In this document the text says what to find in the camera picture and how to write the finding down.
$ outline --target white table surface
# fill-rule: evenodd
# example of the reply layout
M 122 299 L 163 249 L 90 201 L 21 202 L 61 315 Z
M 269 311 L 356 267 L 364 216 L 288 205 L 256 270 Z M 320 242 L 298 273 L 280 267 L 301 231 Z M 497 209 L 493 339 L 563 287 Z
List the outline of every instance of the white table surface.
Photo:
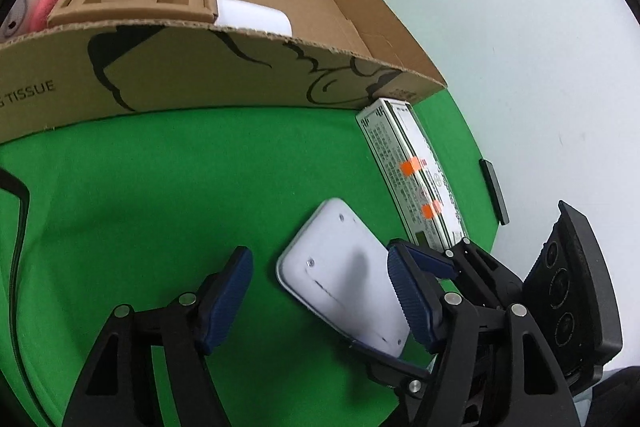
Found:
M 590 220 L 640 363 L 640 26 L 624 0 L 385 0 L 449 83 L 511 223 L 492 253 L 521 277 L 563 199 Z

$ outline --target green backdrop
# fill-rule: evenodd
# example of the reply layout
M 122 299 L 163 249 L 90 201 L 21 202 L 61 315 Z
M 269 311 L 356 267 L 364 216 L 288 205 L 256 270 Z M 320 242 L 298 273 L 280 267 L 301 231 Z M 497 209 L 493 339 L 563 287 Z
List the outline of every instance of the green backdrop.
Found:
M 490 248 L 497 221 L 462 115 L 446 91 L 416 111 L 469 236 Z M 345 200 L 383 243 L 405 237 L 354 112 L 219 108 L 114 118 L 3 145 L 0 164 L 31 191 L 18 334 L 58 425 L 113 307 L 166 305 L 220 269 L 236 245 L 253 250 L 255 274 L 228 340 L 208 359 L 234 427 L 373 427 L 395 407 L 393 393 L 367 380 L 338 335 L 274 276 L 278 255 L 326 198 Z M 7 325 L 17 210 L 0 194 L 0 369 L 33 416 Z M 420 350 L 409 343 L 405 352 L 414 359 Z M 156 366 L 166 425 L 178 426 L 166 370 Z

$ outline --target white phone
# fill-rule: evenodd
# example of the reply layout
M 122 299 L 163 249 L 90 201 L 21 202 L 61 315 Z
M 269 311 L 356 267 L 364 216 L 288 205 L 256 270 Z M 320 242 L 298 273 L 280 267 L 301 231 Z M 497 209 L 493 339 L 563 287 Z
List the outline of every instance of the white phone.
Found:
M 278 259 L 278 281 L 344 336 L 392 357 L 409 326 L 386 272 L 386 248 L 342 200 L 326 200 Z

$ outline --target product box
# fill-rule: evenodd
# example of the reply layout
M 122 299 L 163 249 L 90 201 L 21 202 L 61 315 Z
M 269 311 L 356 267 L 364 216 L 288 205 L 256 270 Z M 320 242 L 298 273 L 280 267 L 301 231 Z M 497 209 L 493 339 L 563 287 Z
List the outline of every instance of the product box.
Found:
M 380 98 L 356 119 L 409 239 L 441 252 L 459 243 L 462 216 L 411 104 Z
M 60 0 L 0 45 L 0 143 L 146 111 L 418 102 L 444 79 L 383 0 L 242 0 L 292 37 L 214 26 L 216 0 Z

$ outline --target white device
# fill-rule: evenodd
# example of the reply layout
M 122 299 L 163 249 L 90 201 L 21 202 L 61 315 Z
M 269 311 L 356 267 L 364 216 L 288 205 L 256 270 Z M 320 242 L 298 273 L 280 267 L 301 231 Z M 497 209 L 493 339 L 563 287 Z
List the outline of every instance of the white device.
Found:
M 286 37 L 293 35 L 289 18 L 280 10 L 241 0 L 216 1 L 218 2 L 216 26 L 256 30 Z
M 342 200 L 320 205 L 278 259 L 278 281 L 341 334 L 392 357 L 409 326 L 386 272 L 386 248 Z

